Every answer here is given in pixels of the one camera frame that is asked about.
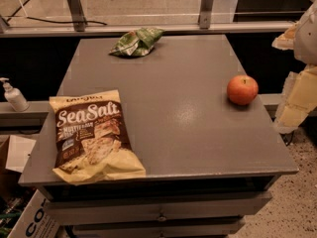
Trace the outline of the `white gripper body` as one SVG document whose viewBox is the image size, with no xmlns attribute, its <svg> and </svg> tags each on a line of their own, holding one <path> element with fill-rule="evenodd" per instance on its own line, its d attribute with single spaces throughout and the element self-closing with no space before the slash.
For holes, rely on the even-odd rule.
<svg viewBox="0 0 317 238">
<path fill-rule="evenodd" d="M 293 48 L 297 60 L 306 64 L 317 64 L 317 1 L 298 21 Z"/>
</svg>

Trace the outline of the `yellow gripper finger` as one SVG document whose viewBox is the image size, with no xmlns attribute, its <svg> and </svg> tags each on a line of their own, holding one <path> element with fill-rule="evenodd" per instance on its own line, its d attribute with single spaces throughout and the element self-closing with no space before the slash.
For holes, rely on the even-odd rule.
<svg viewBox="0 0 317 238">
<path fill-rule="evenodd" d="M 289 27 L 283 34 L 275 38 L 272 42 L 272 46 L 279 50 L 292 50 L 294 46 L 295 32 L 297 29 L 297 23 Z"/>
<path fill-rule="evenodd" d="M 284 82 L 274 129 L 280 134 L 296 130 L 317 107 L 317 66 L 307 65 L 299 73 L 290 72 Z"/>
</svg>

